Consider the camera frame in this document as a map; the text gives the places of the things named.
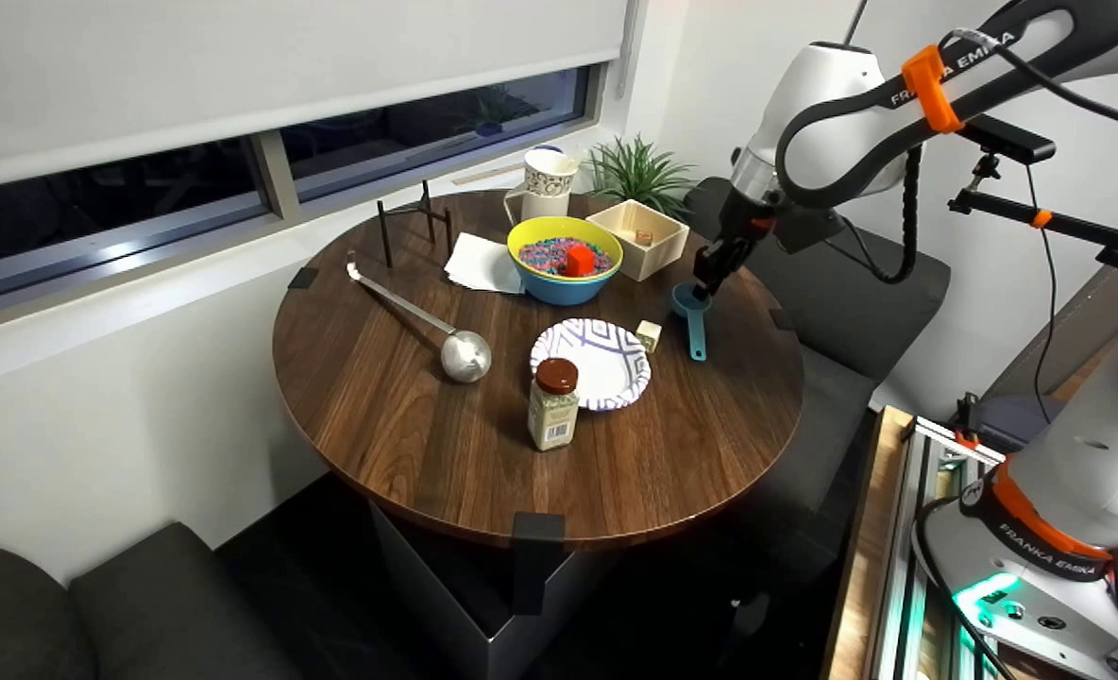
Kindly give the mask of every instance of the green plant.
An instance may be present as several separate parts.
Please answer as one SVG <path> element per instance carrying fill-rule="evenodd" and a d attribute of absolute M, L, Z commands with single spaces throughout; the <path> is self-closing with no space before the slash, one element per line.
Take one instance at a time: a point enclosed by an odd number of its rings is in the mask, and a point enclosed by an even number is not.
<path fill-rule="evenodd" d="M 667 215 L 681 206 L 681 196 L 692 185 L 686 169 L 640 134 L 593 148 L 589 164 L 593 192 L 638 198 Z"/>

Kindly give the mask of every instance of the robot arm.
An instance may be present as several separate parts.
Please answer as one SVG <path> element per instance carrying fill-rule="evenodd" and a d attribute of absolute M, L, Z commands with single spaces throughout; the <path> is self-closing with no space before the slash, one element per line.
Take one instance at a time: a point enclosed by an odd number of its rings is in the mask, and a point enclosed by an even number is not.
<path fill-rule="evenodd" d="M 867 47 L 807 43 L 736 156 L 721 239 L 694 263 L 700 292 L 715 293 L 778 222 L 832 231 L 832 206 L 892 190 L 929 134 L 980 134 L 987 110 L 1036 86 L 998 47 L 1050 80 L 1118 70 L 1118 0 L 1007 0 L 978 31 L 924 43 L 895 80 Z"/>

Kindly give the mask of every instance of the spoon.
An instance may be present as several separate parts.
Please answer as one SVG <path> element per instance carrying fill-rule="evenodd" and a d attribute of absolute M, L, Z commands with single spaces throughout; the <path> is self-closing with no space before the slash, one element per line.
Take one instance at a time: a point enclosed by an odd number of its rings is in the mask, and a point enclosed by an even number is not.
<path fill-rule="evenodd" d="M 346 263 L 346 278 L 352 284 L 363 284 L 366 292 L 372 292 L 377 298 L 406 310 L 411 317 L 435 324 L 436 332 L 445 332 L 445 344 L 440 344 L 440 370 L 453 378 L 453 380 L 479 380 L 486 370 L 491 370 L 491 346 L 479 332 L 473 327 L 453 327 L 445 324 L 440 317 L 411 305 L 406 298 L 385 292 L 382 284 L 372 278 L 363 278 L 360 263 Z"/>

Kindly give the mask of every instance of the white plate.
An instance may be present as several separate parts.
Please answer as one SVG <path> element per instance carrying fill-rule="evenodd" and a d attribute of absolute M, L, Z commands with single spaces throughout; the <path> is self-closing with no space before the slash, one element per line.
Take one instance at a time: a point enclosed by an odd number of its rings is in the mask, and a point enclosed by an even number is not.
<path fill-rule="evenodd" d="M 528 370 L 550 353 L 562 353 L 582 370 L 575 395 L 589 410 L 627 406 L 649 380 L 640 341 L 610 319 L 565 317 L 542 327 L 528 346 Z"/>

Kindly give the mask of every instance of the table top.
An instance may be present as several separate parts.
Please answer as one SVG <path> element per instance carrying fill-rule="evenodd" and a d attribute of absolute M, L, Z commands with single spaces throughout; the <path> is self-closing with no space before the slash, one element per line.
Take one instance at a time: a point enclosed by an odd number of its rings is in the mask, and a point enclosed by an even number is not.
<path fill-rule="evenodd" d="M 502 242 L 502 192 L 435 196 L 462 231 Z M 507 543 L 513 522 L 557 514 L 565 543 L 632 543 L 671 533 L 749 491 L 784 449 L 800 410 L 795 334 L 751 273 L 736 273 L 705 310 L 708 363 L 682 353 L 667 312 L 692 258 L 647 284 L 615 274 L 593 300 L 550 310 L 517 293 L 464 292 L 445 278 L 445 231 L 395 206 L 328 242 L 285 287 L 270 327 L 277 378 L 312 449 L 389 514 Z M 450 380 L 429 324 L 394 310 L 342 273 L 486 334 L 494 358 L 474 383 Z M 538 453 L 523 428 L 528 346 L 562 317 L 624 327 L 662 324 L 653 378 L 638 402 L 582 410 L 562 449 Z"/>

